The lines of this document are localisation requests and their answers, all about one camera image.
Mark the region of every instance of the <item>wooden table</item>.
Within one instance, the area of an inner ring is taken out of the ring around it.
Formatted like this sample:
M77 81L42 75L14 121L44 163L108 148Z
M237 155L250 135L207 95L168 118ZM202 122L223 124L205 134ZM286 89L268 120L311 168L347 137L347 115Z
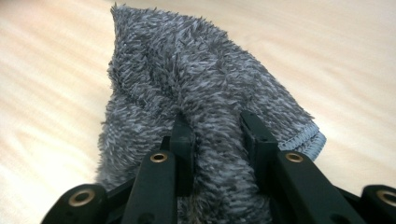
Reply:
M38 223L91 183L111 94L110 1L0 1L0 223ZM396 187L396 2L128 1L228 31L316 117L343 189Z

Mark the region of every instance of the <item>brass insert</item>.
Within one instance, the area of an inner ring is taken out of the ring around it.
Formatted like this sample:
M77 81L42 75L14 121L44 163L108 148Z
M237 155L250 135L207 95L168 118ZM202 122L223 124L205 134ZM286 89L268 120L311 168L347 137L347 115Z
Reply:
M302 162L304 158L297 153L289 152L286 154L286 159L293 162Z
M376 192L376 196L381 199L382 202L389 204L390 206L396 207L396 193L389 190L380 189Z
M70 197L69 204L73 207L80 207L92 201L94 197L95 192L92 189L81 189Z
M164 153L155 153L154 155L152 155L150 157L150 160L153 162L163 162L166 161L168 159L168 156L166 156L166 154Z

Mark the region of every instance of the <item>screw hole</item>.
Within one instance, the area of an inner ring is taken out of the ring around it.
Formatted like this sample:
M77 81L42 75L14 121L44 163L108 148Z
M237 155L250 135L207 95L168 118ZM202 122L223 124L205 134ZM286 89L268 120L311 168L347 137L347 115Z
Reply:
M304 158L297 153L290 152L286 154L286 159L293 162L302 162Z
M156 153L150 157L150 160L153 162L163 162L166 161L168 157L164 153Z
M92 201L94 197L95 192L92 189L81 189L70 197L69 204L73 207L80 207Z
M376 192L376 196L384 203L389 204L390 206L396 207L396 193L381 189Z

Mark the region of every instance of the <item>gray fuzzy fabric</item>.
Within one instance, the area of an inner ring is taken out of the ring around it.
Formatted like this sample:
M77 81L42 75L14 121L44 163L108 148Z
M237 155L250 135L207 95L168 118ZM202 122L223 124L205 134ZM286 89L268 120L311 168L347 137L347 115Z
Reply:
M244 150L239 114L269 127L281 149L314 159L325 143L312 118L252 55L203 19L114 6L113 94L100 135L97 182L134 177L182 112L196 134L194 191L178 200L178 223L268 223Z

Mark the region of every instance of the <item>table surface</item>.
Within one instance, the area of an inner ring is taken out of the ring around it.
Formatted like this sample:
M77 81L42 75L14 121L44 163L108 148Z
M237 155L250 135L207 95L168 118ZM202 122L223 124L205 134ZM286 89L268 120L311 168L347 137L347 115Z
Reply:
M396 187L395 1L128 1L213 21L316 119L334 185ZM0 223L91 183L111 89L112 1L0 1Z

